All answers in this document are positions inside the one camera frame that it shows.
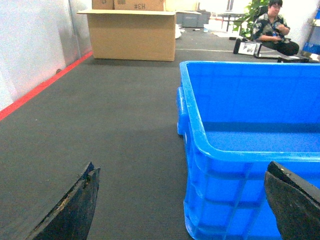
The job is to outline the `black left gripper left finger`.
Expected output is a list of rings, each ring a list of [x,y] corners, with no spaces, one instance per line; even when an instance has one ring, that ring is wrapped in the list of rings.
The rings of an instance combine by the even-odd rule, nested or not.
[[[86,240],[97,205],[100,170],[90,161],[70,190],[26,239]]]

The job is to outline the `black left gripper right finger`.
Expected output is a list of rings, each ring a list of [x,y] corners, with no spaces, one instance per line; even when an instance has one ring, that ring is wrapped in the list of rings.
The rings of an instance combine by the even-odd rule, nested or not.
[[[320,189],[272,161],[264,174],[268,205],[283,240],[320,238]]]

